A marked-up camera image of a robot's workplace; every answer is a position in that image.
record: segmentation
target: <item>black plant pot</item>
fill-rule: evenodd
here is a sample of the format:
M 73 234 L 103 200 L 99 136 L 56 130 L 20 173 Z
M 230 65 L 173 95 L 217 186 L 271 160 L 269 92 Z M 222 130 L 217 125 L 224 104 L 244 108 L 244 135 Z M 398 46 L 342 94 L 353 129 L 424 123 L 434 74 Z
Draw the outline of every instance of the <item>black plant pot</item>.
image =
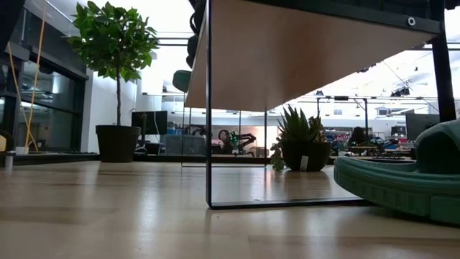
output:
M 141 128 L 98 125 L 96 126 L 96 134 L 98 135 L 101 162 L 132 162 Z
M 287 167 L 299 171 L 302 156 L 308 156 L 307 171 L 321 171 L 331 154 L 331 143 L 286 142 L 283 143 L 282 156 Z

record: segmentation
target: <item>potted plant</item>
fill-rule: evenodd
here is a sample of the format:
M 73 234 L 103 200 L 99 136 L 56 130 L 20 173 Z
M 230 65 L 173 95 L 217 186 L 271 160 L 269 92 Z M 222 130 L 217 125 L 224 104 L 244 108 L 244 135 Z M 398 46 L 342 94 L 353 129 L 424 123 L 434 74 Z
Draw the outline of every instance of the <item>potted plant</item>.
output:
M 285 116 L 278 129 L 281 135 L 278 143 L 272 147 L 273 168 L 281 171 L 285 165 L 298 171 L 303 156 L 308 156 L 307 171 L 320 171 L 327 164 L 331 154 L 331 144 L 326 142 L 320 117 L 307 119 L 302 110 L 300 113 L 291 106 L 284 109 Z
M 143 20 L 136 9 L 109 2 L 102 8 L 92 1 L 88 6 L 77 4 L 74 17 L 80 36 L 70 37 L 68 42 L 98 76 L 116 80 L 116 126 L 96 126 L 101 161 L 132 162 L 140 128 L 121 125 L 121 79 L 140 79 L 137 70 L 151 65 L 150 52 L 158 48 L 156 32 L 147 26 L 149 18 Z

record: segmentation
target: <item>yellow cable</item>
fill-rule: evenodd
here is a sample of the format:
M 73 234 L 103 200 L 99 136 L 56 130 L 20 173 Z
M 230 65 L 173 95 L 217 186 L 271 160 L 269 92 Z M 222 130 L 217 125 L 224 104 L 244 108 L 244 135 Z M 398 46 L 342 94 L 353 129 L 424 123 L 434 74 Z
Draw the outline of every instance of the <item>yellow cable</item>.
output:
M 32 115 L 34 113 L 35 89 L 37 88 L 38 72 L 40 71 L 40 56 L 42 54 L 43 32 L 45 31 L 45 18 L 46 18 L 46 0 L 43 0 L 42 31 L 40 32 L 40 42 L 38 44 L 37 70 L 35 71 L 35 82 L 34 82 L 34 88 L 32 89 L 32 100 L 31 100 L 31 105 L 30 105 L 29 125 L 27 126 L 27 135 L 26 135 L 26 147 L 29 147 L 29 135 L 32 134 L 30 133 L 30 125 L 32 123 Z
M 17 83 L 17 77 L 16 77 L 16 70 L 14 69 L 14 62 L 13 62 L 13 55 L 12 55 L 12 47 L 8 42 L 8 51 L 9 51 L 9 62 L 11 63 L 11 70 L 13 71 L 13 79 L 14 79 L 14 85 L 16 86 L 16 91 L 17 91 L 17 100 L 19 101 L 19 105 L 22 107 L 22 102 L 21 102 L 21 91 L 19 90 L 19 84 Z M 26 122 L 26 127 L 29 128 L 29 123 L 27 122 L 27 116 L 26 116 L 26 111 L 24 110 L 24 107 L 22 107 L 22 115 L 24 115 L 24 121 Z M 32 136 L 32 133 L 30 133 L 30 137 L 32 138 L 32 141 L 35 146 L 35 150 L 38 151 L 37 148 L 37 143 L 35 142 L 34 136 Z

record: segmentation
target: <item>white label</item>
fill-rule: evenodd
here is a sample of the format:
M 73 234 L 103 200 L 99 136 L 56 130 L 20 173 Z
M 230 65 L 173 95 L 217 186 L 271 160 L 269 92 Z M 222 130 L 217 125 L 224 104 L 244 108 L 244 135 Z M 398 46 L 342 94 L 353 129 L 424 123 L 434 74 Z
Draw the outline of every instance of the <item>white label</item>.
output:
M 302 156 L 302 160 L 300 162 L 300 170 L 301 171 L 307 171 L 307 165 L 308 165 L 308 156 Z

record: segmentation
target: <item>wooden floor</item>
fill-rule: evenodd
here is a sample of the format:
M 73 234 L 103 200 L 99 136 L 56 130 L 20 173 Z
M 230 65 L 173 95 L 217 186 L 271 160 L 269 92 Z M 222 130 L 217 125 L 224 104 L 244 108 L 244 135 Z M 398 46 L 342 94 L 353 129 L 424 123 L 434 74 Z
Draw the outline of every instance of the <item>wooden floor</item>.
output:
M 214 172 L 216 198 L 222 201 L 351 195 L 335 186 L 332 168 L 312 175 L 262 168 Z M 460 229 L 379 207 L 211 211 L 204 191 L 204 168 L 181 170 L 174 163 L 87 162 L 0 172 L 0 258 L 419 259 L 460 254 Z

